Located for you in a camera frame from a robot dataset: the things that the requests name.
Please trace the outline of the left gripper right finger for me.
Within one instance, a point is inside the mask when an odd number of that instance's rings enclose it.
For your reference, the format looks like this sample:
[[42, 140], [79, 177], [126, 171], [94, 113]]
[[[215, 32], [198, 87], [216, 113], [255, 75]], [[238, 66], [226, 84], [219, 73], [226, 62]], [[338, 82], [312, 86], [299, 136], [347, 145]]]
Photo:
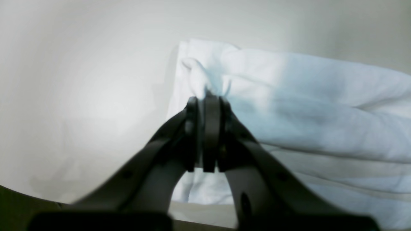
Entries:
[[379, 231], [369, 216], [349, 213], [309, 190], [238, 120], [227, 100], [203, 100], [203, 168], [225, 174], [238, 231]]

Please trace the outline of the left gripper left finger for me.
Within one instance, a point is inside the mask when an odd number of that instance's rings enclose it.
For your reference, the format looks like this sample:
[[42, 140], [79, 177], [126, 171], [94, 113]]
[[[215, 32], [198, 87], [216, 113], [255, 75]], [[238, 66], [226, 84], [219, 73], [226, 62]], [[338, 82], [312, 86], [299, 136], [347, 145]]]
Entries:
[[28, 231], [172, 231], [174, 187], [194, 169], [198, 99], [161, 126], [106, 182], [62, 211], [42, 212]]

